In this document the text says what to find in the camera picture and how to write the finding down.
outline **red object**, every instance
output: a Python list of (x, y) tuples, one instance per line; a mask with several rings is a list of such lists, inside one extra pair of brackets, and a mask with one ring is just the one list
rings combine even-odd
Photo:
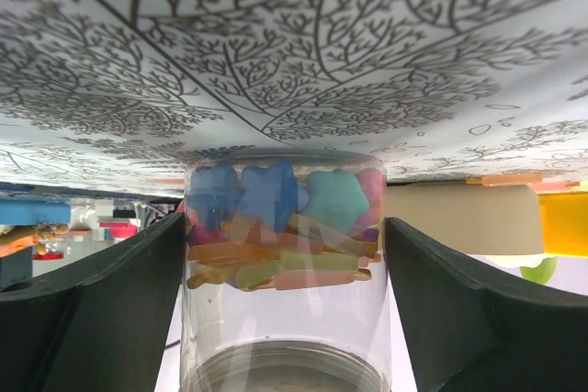
[(63, 252), (47, 252), (45, 254), (33, 254), (33, 261), (59, 261), (63, 259)]
[(223, 230), (207, 229), (204, 225), (196, 223), (188, 234), (188, 245), (200, 245), (204, 243), (225, 242), (229, 240), (229, 233)]
[(110, 236), (114, 239), (128, 239), (139, 230), (136, 225), (127, 222), (125, 224), (118, 224), (117, 222), (100, 222), (100, 227), (110, 229)]

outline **patterned ceiling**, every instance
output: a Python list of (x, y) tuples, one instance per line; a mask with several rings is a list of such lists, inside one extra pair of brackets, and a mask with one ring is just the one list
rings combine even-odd
[(588, 175), (585, 0), (0, 0), (0, 180), (173, 195), (248, 146)]

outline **clear glass jar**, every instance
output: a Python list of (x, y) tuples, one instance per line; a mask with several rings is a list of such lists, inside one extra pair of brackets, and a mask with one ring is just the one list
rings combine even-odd
[(182, 391), (390, 391), (385, 176), (339, 151), (188, 171)]

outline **green leaf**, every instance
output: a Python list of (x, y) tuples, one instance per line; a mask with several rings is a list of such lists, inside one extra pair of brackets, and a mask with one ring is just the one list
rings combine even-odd
[(536, 284), (545, 285), (555, 273), (557, 265), (557, 257), (548, 257), (544, 259), (537, 268), (521, 266), (521, 275), (526, 280), (530, 280)]

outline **yellow object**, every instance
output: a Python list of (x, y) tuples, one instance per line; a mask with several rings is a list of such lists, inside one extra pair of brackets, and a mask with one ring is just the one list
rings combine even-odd
[(588, 193), (540, 195), (545, 252), (588, 257)]

